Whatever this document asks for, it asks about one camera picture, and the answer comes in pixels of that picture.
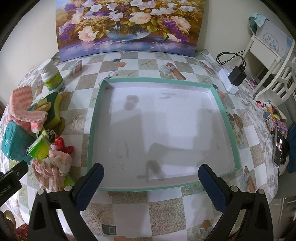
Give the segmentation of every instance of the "green bottle label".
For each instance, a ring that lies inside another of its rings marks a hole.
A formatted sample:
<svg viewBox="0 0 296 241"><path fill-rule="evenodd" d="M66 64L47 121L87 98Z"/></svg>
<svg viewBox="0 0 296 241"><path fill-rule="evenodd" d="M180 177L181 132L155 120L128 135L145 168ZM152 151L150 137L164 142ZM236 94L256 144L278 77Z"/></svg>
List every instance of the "green bottle label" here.
<svg viewBox="0 0 296 241"><path fill-rule="evenodd" d="M44 85L47 86L48 90L51 91L56 89L61 84L62 81L63 81L63 78L60 72L58 71L51 79L44 82Z"/></svg>

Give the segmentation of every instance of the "red plush toy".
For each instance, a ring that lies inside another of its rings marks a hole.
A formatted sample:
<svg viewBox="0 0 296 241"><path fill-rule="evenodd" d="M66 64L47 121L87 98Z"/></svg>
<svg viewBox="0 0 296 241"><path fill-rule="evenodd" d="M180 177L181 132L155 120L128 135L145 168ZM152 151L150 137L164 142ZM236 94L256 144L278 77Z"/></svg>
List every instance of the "red plush toy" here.
<svg viewBox="0 0 296 241"><path fill-rule="evenodd" d="M59 136L55 136L55 141L50 145L50 147L54 150L59 150L68 154L72 154L74 152L74 146L65 146L64 139Z"/></svg>

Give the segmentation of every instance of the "teal container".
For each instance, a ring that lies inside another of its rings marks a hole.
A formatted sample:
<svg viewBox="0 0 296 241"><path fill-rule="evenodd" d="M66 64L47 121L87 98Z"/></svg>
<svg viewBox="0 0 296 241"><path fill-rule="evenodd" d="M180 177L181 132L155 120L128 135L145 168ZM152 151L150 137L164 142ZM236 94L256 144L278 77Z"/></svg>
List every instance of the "teal container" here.
<svg viewBox="0 0 296 241"><path fill-rule="evenodd" d="M30 165L32 157L26 154L26 149L35 140L14 121L10 121L3 136L1 150L8 159L25 161Z"/></svg>

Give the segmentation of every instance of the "silver screw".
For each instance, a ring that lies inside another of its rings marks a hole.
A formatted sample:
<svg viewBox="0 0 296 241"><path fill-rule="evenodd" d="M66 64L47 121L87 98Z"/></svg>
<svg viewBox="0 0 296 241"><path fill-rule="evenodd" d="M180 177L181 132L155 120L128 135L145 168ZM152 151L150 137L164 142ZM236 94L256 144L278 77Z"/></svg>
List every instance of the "silver screw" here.
<svg viewBox="0 0 296 241"><path fill-rule="evenodd" d="M66 192L70 191L72 189L72 186L71 185L68 185L68 186L65 186L64 190Z"/></svg>
<svg viewBox="0 0 296 241"><path fill-rule="evenodd" d="M37 193L38 193L38 195L41 195L41 194L44 193L44 190L43 189L39 189Z"/></svg>
<svg viewBox="0 0 296 241"><path fill-rule="evenodd" d="M265 193L263 189L259 189L258 192L262 195Z"/></svg>
<svg viewBox="0 0 296 241"><path fill-rule="evenodd" d="M237 192L239 189L236 186L231 186L230 190L233 192Z"/></svg>

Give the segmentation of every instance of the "black cable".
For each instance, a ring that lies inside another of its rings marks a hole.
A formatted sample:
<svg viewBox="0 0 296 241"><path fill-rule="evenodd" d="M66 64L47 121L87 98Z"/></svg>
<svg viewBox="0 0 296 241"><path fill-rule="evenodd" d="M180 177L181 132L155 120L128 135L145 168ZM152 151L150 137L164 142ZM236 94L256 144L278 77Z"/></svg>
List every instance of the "black cable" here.
<svg viewBox="0 0 296 241"><path fill-rule="evenodd" d="M216 61L217 61L219 64L223 65L223 64L226 64L227 62L229 62L230 60L232 60L234 57L239 56L239 57L242 59L242 64L239 66L239 69L240 69L241 71L244 71L244 70L246 69L246 61L245 61L245 59L241 56L242 54L239 54L239 53L241 53L241 52L244 52L244 50L242 50L242 51L240 51L240 52L237 52L237 53L232 53L232 52L221 52L220 54L217 55ZM230 59L221 62L219 58L220 58L222 55L225 55L225 54L232 54L233 56L232 56Z"/></svg>

